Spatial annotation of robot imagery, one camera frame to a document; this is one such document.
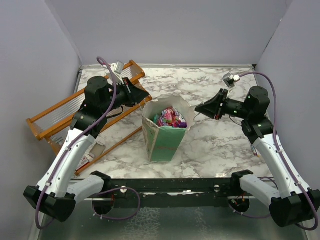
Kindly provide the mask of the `green paper gift bag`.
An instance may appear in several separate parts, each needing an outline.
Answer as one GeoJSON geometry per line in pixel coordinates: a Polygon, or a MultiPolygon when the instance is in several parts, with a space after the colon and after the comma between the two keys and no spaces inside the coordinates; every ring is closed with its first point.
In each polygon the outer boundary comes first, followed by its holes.
{"type": "Polygon", "coordinates": [[[142,110],[142,130],[150,162],[170,162],[184,136],[194,124],[195,111],[180,96],[163,95],[148,102],[142,110]],[[187,128],[159,127],[153,122],[155,115],[168,107],[175,108],[187,122],[187,128]]]}

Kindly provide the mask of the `colourful pen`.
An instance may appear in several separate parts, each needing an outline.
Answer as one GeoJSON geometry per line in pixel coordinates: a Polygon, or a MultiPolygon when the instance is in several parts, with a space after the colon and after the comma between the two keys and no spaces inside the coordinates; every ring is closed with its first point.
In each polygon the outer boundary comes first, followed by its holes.
{"type": "Polygon", "coordinates": [[[255,148],[252,144],[250,144],[250,148],[251,148],[251,151],[252,151],[253,155],[256,156],[256,157],[258,157],[259,154],[258,154],[256,148],[255,148]]]}

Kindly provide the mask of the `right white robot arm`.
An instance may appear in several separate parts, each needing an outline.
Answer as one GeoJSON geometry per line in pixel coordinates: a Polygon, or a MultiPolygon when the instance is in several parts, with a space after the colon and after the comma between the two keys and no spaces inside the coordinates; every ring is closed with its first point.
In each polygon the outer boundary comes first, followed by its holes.
{"type": "Polygon", "coordinates": [[[266,117],[270,104],[268,91],[254,86],[243,102],[228,97],[228,90],[220,89],[212,99],[195,107],[195,111],[211,119],[224,115],[240,118],[241,128],[267,164],[277,189],[243,170],[232,174],[229,189],[240,196],[247,192],[268,207],[273,221],[280,227],[297,225],[316,218],[320,207],[320,192],[312,190],[292,165],[281,145],[275,127],[266,117]]]}

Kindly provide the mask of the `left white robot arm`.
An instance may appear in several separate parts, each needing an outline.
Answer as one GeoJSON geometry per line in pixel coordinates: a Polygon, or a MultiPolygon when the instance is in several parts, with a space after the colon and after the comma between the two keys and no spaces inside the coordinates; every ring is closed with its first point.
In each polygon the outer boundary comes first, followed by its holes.
{"type": "Polygon", "coordinates": [[[43,178],[35,186],[27,186],[24,197],[36,210],[61,223],[73,213],[76,205],[97,195],[106,197],[111,190],[110,177],[95,171],[86,179],[71,184],[70,181],[85,155],[103,127],[107,115],[119,107],[134,107],[149,93],[135,86],[128,78],[121,84],[109,84],[102,76],[88,80],[84,88],[85,99],[72,118],[70,129],[60,152],[43,178]]]}

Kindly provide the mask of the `green snack packet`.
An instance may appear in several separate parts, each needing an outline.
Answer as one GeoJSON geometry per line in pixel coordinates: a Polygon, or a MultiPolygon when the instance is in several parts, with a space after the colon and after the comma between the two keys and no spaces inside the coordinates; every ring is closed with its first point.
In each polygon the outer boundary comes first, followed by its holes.
{"type": "Polygon", "coordinates": [[[159,120],[160,116],[158,114],[156,114],[154,117],[153,117],[153,122],[157,125],[158,124],[158,120],[159,120]]]}

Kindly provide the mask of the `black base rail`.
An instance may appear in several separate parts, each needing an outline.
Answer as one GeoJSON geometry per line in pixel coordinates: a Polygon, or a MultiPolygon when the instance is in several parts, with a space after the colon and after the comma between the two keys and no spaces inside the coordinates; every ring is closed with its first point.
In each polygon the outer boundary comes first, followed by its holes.
{"type": "Polygon", "coordinates": [[[106,190],[91,195],[93,202],[119,209],[227,207],[244,194],[232,177],[110,179],[106,190]]]}

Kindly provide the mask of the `small white box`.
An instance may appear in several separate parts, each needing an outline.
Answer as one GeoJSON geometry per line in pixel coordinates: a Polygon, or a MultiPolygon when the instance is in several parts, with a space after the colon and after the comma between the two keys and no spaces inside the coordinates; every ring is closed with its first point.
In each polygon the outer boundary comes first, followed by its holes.
{"type": "Polygon", "coordinates": [[[105,149],[106,149],[106,146],[103,143],[101,142],[95,143],[91,148],[91,150],[88,152],[88,154],[81,159],[76,170],[78,171],[86,167],[95,158],[99,157],[104,152],[105,149]]]}

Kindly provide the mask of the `pink purple snack packet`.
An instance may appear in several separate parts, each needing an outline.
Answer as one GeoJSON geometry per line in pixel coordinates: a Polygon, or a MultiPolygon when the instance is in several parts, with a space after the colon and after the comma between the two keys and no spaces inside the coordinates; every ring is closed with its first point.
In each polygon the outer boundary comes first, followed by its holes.
{"type": "Polygon", "coordinates": [[[172,106],[167,107],[159,115],[158,127],[173,127],[186,129],[188,124],[184,117],[172,106]]]}

